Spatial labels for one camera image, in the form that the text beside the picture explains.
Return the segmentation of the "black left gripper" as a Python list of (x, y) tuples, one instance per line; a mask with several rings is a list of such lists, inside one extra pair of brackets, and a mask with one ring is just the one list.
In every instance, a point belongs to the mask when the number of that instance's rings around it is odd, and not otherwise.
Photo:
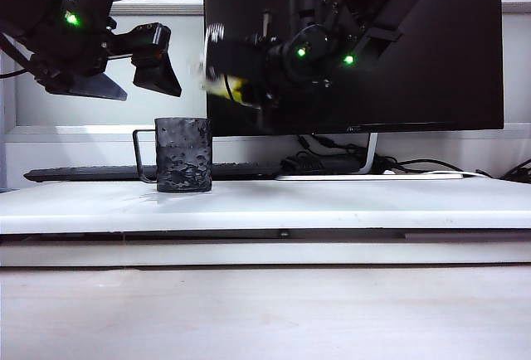
[(54, 95), (127, 100), (105, 74), (108, 56), (131, 59), (134, 85), (179, 97), (181, 85), (168, 55), (171, 30), (159, 22), (112, 36), (108, 29), (114, 0), (31, 0), (31, 62), (36, 81)]

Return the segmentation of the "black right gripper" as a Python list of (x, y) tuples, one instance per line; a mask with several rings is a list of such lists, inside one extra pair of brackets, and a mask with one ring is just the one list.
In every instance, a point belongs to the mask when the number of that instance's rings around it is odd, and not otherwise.
[(230, 75), (247, 80), (246, 104), (251, 108), (275, 108), (287, 78), (283, 45), (276, 36), (252, 34), (245, 41), (223, 39), (206, 42), (206, 76), (215, 80)]

